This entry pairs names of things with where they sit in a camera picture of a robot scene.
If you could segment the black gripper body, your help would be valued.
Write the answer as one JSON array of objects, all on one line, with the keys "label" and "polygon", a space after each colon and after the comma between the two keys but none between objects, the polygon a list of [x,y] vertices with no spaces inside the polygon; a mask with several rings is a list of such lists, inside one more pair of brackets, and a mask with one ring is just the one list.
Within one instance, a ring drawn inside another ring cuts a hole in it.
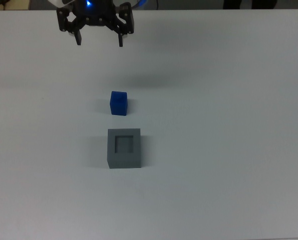
[{"label": "black gripper body", "polygon": [[72,12],[75,15],[75,20],[72,22],[75,27],[84,27],[85,25],[116,27],[116,6],[108,8],[99,6],[78,8],[78,6],[74,6]]}]

